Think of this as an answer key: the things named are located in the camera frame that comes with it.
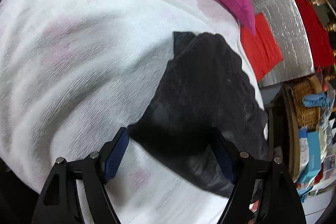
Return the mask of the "red blanket on railing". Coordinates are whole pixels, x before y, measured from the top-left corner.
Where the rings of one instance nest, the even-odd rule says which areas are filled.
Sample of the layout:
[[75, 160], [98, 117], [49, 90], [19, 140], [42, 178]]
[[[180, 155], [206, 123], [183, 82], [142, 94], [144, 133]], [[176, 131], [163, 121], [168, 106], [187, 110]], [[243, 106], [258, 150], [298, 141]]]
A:
[[310, 45], [314, 67], [326, 68], [335, 64], [329, 36], [313, 6], [307, 0], [294, 0], [302, 17]]

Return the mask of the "wicker basket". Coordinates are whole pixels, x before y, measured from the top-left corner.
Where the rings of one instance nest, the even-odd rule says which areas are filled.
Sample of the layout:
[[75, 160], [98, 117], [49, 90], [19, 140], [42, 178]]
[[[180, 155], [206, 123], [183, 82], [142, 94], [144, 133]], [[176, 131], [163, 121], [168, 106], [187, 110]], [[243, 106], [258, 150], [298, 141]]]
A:
[[294, 111], [299, 128], [307, 127], [310, 131], [318, 128], [321, 118], [321, 106], [314, 106], [312, 100], [322, 92], [322, 85], [313, 75], [289, 88], [294, 104]]

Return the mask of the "wooden side table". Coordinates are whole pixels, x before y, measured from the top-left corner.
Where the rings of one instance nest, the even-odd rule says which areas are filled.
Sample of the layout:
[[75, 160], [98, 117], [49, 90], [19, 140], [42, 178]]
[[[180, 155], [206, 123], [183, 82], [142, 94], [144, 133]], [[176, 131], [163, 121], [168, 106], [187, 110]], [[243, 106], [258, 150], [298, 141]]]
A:
[[284, 84], [274, 99], [265, 106], [268, 114], [268, 158], [279, 157], [291, 179], [300, 174], [298, 123], [290, 85]]

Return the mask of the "white patterned box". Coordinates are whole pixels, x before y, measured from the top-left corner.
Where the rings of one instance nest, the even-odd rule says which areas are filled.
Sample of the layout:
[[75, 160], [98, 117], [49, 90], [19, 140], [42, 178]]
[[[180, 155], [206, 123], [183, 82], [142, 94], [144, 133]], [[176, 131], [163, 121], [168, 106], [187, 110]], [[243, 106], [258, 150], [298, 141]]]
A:
[[307, 127], [302, 127], [299, 134], [299, 171], [302, 172], [309, 162], [309, 144], [307, 138]]

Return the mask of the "light blue cloth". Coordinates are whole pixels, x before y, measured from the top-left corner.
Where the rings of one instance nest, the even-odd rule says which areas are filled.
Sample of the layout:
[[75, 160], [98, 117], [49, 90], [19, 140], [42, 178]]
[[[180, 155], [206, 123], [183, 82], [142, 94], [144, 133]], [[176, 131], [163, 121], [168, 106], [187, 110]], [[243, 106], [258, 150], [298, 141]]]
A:
[[326, 108], [330, 106], [330, 99], [325, 93], [321, 92], [318, 94], [307, 94], [303, 97], [302, 103], [305, 107]]

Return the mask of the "black quilted jacket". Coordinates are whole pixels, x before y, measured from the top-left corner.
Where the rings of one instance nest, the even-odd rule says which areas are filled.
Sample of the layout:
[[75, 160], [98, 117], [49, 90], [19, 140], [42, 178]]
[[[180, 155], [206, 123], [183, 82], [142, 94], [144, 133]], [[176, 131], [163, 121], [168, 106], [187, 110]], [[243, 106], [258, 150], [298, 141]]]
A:
[[213, 133], [264, 160], [267, 115], [242, 70], [242, 59], [218, 34], [174, 33], [174, 57], [130, 137], [163, 165], [202, 190], [229, 197], [233, 185], [213, 153]]

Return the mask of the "light blue box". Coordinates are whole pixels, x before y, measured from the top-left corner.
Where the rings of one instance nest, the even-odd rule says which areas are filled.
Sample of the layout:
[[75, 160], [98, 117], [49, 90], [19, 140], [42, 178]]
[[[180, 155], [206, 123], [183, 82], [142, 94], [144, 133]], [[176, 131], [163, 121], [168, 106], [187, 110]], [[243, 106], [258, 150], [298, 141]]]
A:
[[317, 131], [307, 133], [309, 144], [309, 162], [306, 168], [300, 173], [299, 184], [309, 184], [314, 180], [321, 170], [321, 146], [319, 133]]

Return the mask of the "red cushion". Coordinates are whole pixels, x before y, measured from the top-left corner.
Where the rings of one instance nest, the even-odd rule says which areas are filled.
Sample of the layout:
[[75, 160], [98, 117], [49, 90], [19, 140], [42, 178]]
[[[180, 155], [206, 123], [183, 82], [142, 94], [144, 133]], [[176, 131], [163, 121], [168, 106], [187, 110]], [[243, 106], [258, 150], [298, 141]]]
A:
[[243, 26], [240, 31], [240, 40], [256, 80], [260, 82], [278, 63], [283, 61], [283, 55], [264, 14], [261, 12], [255, 16], [255, 28], [256, 34], [252, 35]]

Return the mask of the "white bed blanket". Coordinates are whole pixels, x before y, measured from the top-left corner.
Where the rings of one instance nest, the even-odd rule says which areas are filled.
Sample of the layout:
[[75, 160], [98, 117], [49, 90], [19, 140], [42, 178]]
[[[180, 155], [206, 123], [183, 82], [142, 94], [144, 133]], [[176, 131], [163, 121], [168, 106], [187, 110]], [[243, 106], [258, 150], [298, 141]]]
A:
[[1, 0], [1, 159], [40, 193], [53, 166], [99, 151], [141, 118], [173, 33], [220, 34], [258, 106], [240, 24], [217, 0]]

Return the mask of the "silver foil insulation panel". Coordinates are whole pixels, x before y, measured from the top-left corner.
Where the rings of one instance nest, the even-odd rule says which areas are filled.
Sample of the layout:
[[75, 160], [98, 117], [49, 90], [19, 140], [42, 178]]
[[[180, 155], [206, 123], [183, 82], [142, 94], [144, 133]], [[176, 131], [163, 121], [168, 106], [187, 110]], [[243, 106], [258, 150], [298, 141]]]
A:
[[309, 40], [294, 0], [251, 0], [258, 14], [263, 13], [283, 55], [259, 81], [260, 87], [298, 79], [314, 73]]

